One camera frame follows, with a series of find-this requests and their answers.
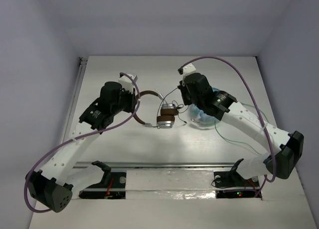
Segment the brown silver headphones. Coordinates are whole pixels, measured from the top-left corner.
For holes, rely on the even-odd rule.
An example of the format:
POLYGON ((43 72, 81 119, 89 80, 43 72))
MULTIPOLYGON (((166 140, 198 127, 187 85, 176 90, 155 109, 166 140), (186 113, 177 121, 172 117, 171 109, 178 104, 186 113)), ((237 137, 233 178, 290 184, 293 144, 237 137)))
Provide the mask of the brown silver headphones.
POLYGON ((158 128, 158 129, 164 129, 164 128, 172 128, 175 123, 175 117, 178 116, 178 109, 177 106, 174 103, 168 103, 164 96, 157 90, 151 91, 146 90, 140 92, 140 96, 145 95, 152 95, 155 97, 158 97, 161 100, 161 104, 159 107, 159 112, 156 118, 157 124, 152 125, 151 123, 147 123, 143 120, 141 120, 137 114, 134 115, 135 121, 137 121, 139 124, 141 124, 144 127, 152 127, 152 128, 158 128))

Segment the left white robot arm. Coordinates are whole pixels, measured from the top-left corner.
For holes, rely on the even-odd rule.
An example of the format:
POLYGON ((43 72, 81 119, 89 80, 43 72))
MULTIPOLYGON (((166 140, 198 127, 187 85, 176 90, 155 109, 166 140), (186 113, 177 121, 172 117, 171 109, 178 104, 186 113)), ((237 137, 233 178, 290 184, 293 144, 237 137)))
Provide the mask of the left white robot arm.
POLYGON ((100 95, 80 115, 71 137, 44 155, 25 177, 24 200, 34 213, 65 209, 85 188, 112 183, 111 168, 94 161, 80 172, 72 169, 102 133, 116 129, 133 118, 140 106, 135 81, 106 82, 100 95))

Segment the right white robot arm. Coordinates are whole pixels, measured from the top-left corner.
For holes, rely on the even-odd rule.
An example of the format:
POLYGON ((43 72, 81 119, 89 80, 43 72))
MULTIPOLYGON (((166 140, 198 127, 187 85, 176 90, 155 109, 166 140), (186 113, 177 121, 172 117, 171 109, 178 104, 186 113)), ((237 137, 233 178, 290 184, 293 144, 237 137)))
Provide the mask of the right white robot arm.
POLYGON ((235 127, 267 151, 250 160, 239 159, 229 171, 216 173, 217 187, 238 187, 252 177, 269 174, 279 179, 289 178, 303 152, 304 136, 300 132, 289 133, 261 123, 234 96, 225 91, 214 91, 201 73, 187 74, 178 88, 184 104, 193 104, 204 114, 235 127))

